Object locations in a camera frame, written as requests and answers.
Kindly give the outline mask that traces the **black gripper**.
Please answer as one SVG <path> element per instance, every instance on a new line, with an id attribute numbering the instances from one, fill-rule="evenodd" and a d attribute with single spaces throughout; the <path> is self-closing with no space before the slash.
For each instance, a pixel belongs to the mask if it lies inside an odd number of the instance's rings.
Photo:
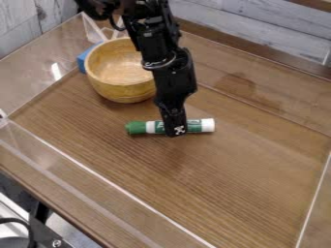
<path id="1" fill-rule="evenodd" d="M 186 97 L 197 90 L 192 57 L 188 49 L 180 48 L 174 61 L 152 71 L 156 96 L 165 135 L 170 138 L 186 133 Z"/>

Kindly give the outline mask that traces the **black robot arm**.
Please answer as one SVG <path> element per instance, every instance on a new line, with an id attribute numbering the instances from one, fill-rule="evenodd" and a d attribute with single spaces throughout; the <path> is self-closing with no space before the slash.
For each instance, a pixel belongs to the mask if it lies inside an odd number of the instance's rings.
<path id="1" fill-rule="evenodd" d="M 197 90 L 189 50 L 178 45 L 180 24 L 168 0 L 73 0 L 93 20 L 106 20 L 125 31 L 152 72 L 164 131 L 168 137 L 186 133 L 185 100 Z"/>

